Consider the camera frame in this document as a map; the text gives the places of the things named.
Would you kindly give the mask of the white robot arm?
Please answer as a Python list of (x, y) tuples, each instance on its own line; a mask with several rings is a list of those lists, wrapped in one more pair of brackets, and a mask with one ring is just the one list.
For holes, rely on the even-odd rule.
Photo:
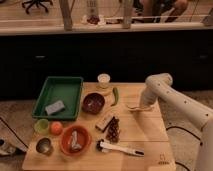
[(213, 171), (213, 109), (173, 89), (172, 83), (169, 73), (148, 76), (139, 106), (151, 106), (160, 97), (184, 114), (202, 132), (195, 171)]

